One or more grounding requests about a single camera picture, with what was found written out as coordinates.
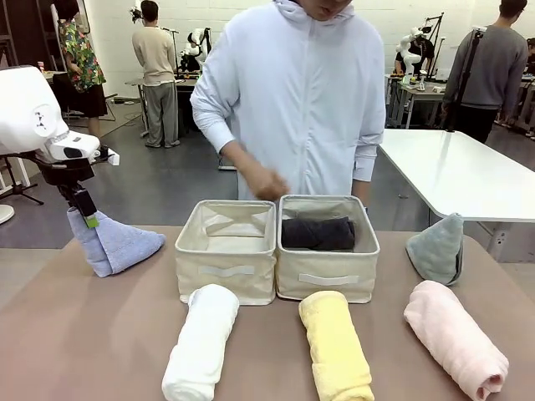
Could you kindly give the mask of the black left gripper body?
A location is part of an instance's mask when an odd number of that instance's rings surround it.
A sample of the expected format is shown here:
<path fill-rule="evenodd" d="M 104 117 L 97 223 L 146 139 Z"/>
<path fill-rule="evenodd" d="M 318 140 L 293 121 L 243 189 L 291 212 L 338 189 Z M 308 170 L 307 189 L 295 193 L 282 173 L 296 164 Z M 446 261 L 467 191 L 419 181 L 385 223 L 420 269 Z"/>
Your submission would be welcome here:
<path fill-rule="evenodd" d="M 81 182 L 94 177 L 94 171 L 87 159 L 64 160 L 56 163 L 38 160 L 36 162 L 47 184 L 56 186 L 63 196 L 75 196 L 84 190 Z"/>

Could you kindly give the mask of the person's right hand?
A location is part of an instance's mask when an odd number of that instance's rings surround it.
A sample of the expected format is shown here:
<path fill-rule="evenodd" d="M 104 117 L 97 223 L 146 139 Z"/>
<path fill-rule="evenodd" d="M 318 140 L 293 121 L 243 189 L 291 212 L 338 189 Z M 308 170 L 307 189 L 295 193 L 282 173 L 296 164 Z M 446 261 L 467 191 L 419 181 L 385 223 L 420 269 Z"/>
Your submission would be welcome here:
<path fill-rule="evenodd" d="M 262 201 L 278 201 L 289 193 L 287 182 L 274 170 L 265 170 L 257 179 L 254 195 Z"/>

